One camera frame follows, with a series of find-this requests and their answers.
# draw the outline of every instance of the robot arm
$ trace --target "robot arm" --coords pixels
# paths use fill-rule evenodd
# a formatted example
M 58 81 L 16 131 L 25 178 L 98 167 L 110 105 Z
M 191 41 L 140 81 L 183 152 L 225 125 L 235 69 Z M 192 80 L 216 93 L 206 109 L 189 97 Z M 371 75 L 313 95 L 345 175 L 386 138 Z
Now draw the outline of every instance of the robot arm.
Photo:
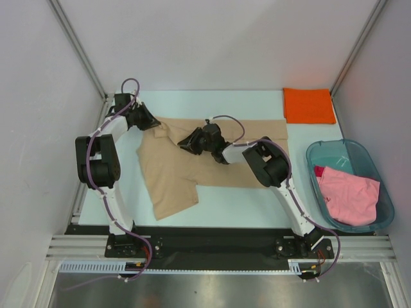
M 131 102 L 131 95 L 132 94 L 116 94 L 114 96 L 115 105 L 112 107 L 114 112 L 118 112 L 128 105 Z M 137 126 L 140 130 L 147 130 L 160 125 L 160 122 L 151 115 L 143 102 L 138 98 L 136 102 L 134 106 L 131 106 L 116 118 L 110 115 L 107 116 L 107 119 L 111 119 L 112 121 L 104 127 L 104 129 L 98 130 L 98 135 L 92 144 L 90 157 L 90 169 L 93 182 L 105 194 L 109 211 L 112 216 L 115 217 L 116 222 L 128 231 L 131 231 L 134 222 L 125 207 L 118 185 L 121 169 L 116 151 L 116 142 L 131 126 Z M 105 207 L 102 193 L 94 189 L 91 185 L 86 170 L 87 147 L 91 136 L 96 132 L 97 131 L 88 136 L 78 137 L 76 139 L 77 172 L 80 181 L 86 183 L 89 189 L 92 189 L 96 193 L 96 196 L 100 199 L 100 203 Z M 124 234 L 124 231 L 111 221 L 106 208 L 105 212 L 110 221 L 110 233 L 114 235 Z
M 322 232 L 309 222 L 310 216 L 295 190 L 286 154 L 268 137 L 249 145 L 230 144 L 221 136 L 218 125 L 206 120 L 203 128 L 197 128 L 178 145 L 195 155 L 210 151 L 221 164 L 247 163 L 258 181 L 280 201 L 293 233 L 303 239 L 307 249 L 313 250 L 324 238 Z

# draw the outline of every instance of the white wall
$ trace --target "white wall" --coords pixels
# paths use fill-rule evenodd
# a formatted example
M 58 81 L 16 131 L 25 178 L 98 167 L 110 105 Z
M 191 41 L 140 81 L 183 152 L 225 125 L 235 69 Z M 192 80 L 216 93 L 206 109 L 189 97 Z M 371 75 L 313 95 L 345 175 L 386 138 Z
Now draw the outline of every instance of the white wall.
M 61 0 L 106 91 L 328 88 L 376 0 Z
M 345 136 L 376 163 L 396 208 L 389 228 L 411 286 L 411 1 L 390 1 L 337 92 Z
M 32 296 L 50 238 L 68 219 L 74 138 L 95 125 L 101 99 L 45 0 L 3 2 L 0 41 L 1 302 L 25 262 Z

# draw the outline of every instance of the teal plastic basin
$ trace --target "teal plastic basin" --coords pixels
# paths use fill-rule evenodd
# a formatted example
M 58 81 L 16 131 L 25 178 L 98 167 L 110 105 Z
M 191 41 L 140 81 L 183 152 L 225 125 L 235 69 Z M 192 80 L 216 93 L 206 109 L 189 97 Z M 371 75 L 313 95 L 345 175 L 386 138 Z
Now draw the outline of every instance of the teal plastic basin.
M 368 151 L 361 144 L 349 139 L 314 142 L 308 147 L 306 158 L 317 203 L 321 214 L 330 225 L 338 230 L 351 233 L 372 232 L 390 225 L 394 219 L 394 206 Z M 328 166 L 352 175 L 363 176 L 379 181 L 380 195 L 378 203 L 376 204 L 376 221 L 369 225 L 354 227 L 334 220 L 329 215 L 324 198 L 322 197 L 317 178 L 315 177 L 314 166 Z

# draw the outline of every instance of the pink cloth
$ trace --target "pink cloth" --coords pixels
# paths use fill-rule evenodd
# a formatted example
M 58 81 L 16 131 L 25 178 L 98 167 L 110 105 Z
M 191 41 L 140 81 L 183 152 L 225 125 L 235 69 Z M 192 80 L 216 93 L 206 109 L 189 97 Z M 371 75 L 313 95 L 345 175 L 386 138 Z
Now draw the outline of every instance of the pink cloth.
M 332 218 L 352 226 L 364 226 L 375 221 L 379 182 L 330 167 L 325 167 L 317 180 Z

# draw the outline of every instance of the folded orange cloth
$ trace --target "folded orange cloth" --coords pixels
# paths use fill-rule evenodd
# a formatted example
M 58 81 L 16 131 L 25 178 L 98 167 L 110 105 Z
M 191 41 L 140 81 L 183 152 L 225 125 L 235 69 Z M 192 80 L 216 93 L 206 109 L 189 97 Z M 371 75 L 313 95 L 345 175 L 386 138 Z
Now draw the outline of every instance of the folded orange cloth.
M 329 90 L 284 88 L 284 117 L 293 124 L 335 124 Z

